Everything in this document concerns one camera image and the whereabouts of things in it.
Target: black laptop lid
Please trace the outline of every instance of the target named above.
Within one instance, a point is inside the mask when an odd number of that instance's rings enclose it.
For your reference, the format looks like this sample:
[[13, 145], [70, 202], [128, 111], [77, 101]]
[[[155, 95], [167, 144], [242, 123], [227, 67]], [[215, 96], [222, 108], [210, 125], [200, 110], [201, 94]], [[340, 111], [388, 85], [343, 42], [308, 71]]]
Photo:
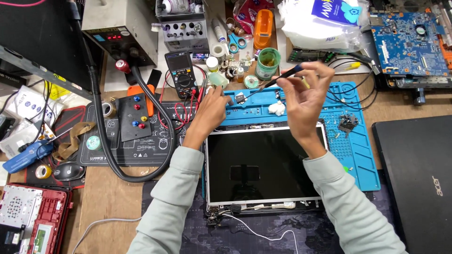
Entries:
[[452, 116], [372, 126], [410, 254], [452, 253]]

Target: blue silicone repair mat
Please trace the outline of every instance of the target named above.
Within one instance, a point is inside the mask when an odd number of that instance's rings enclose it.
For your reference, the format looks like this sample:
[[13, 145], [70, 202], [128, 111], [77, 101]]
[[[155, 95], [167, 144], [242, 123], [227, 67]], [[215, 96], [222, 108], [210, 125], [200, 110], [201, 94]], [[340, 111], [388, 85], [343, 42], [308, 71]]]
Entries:
[[[353, 87], [355, 87], [354, 82], [334, 82], [331, 83], [330, 90], [342, 92], [348, 91]], [[268, 113], [268, 106], [279, 100], [276, 98], [277, 93], [280, 93], [282, 101], [285, 101], [283, 90], [279, 87], [266, 88], [249, 97], [245, 103], [237, 104], [236, 95], [243, 93], [248, 96], [254, 91], [256, 89], [225, 91], [225, 95], [230, 95], [233, 98], [234, 105], [226, 106], [226, 120], [221, 126], [287, 121], [286, 112], [282, 116]], [[344, 99], [345, 102], [359, 101], [356, 89], [344, 94], [338, 94], [337, 97]], [[354, 104], [353, 106], [355, 108], [361, 107], [360, 104]], [[340, 116], [345, 114], [353, 114], [359, 122], [349, 133], [348, 137], [345, 137], [345, 132], [338, 129]], [[331, 153], [339, 159], [343, 166], [351, 169], [348, 173], [356, 179], [358, 188], [362, 191], [379, 190], [380, 180], [378, 179], [363, 111], [326, 99], [319, 118], [325, 121]]]

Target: white cable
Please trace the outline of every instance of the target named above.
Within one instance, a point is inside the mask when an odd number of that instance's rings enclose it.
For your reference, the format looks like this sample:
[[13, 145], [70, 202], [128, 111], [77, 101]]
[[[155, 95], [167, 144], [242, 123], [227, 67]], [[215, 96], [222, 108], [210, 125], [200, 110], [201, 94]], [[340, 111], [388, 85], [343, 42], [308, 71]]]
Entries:
[[105, 220], [100, 220], [100, 221], [95, 221], [93, 223], [91, 223], [88, 228], [86, 228], [85, 232], [83, 233], [82, 237], [80, 238], [79, 242], [75, 245], [74, 250], [72, 251], [72, 254], [75, 253], [75, 249], [77, 249], [77, 247], [80, 245], [80, 243], [83, 241], [83, 239], [86, 236], [86, 233], [88, 232], [89, 228], [99, 222], [105, 222], [105, 221], [139, 221], [141, 220], [142, 217], [139, 217], [138, 219], [105, 219]]
[[242, 222], [243, 225], [245, 225], [251, 232], [253, 232], [253, 234], [255, 234], [255, 235], [257, 235], [257, 236], [260, 236], [260, 237], [263, 237], [263, 238], [265, 238], [265, 239], [267, 239], [267, 240], [270, 240], [270, 241], [281, 240], [287, 232], [292, 232], [292, 234], [293, 234], [293, 239], [294, 239], [294, 241], [295, 241], [295, 250], [297, 251], [297, 254], [298, 254], [297, 239], [296, 239], [296, 237], [295, 237], [295, 233], [294, 233], [292, 230], [287, 230], [287, 231], [285, 231], [285, 232], [282, 234], [282, 236], [281, 236], [280, 238], [278, 238], [278, 239], [270, 239], [270, 238], [267, 238], [267, 237], [265, 237], [265, 236], [263, 236], [263, 235], [256, 234], [256, 233], [255, 233], [252, 229], [250, 229], [250, 227], [248, 227], [248, 225], [247, 225], [246, 223], [244, 223], [241, 219], [237, 219], [237, 218], [235, 218], [234, 216], [229, 215], [229, 214], [223, 214], [223, 215], [224, 215], [224, 216], [231, 217], [231, 218], [233, 218], [233, 219], [236, 219], [236, 220]]

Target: orange container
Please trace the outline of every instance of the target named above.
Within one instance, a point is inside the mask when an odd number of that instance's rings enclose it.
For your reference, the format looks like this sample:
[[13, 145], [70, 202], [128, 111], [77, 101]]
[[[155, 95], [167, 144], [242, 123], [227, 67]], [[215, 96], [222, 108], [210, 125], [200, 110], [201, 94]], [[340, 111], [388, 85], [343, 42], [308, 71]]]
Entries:
[[272, 36], [273, 13], [268, 9], [262, 9], [257, 13], [254, 24], [254, 47], [264, 49], [270, 47]]
[[[151, 92], [153, 94], [155, 94], [155, 88], [153, 85], [147, 85], [147, 87], [149, 88], [149, 90], [151, 90]], [[131, 86], [129, 88], [127, 88], [127, 96], [130, 95], [136, 95], [136, 94], [141, 94], [144, 93], [143, 89], [141, 89], [141, 87], [139, 85], [135, 85], [135, 86]], [[149, 114], [148, 116], [151, 117], [154, 115], [154, 105], [151, 102], [151, 99], [149, 99], [147, 96], [146, 97], [146, 106], [147, 106], [147, 113]]]

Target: colored knob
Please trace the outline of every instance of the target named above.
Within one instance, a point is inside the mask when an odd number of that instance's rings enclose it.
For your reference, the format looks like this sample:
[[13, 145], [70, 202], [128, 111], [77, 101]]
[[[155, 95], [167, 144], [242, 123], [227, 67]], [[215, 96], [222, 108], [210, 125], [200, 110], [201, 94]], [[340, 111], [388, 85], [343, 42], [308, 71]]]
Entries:
[[116, 67], [116, 69], [122, 72], [130, 73], [129, 64], [123, 59], [119, 59], [118, 61], [116, 61], [114, 66]]

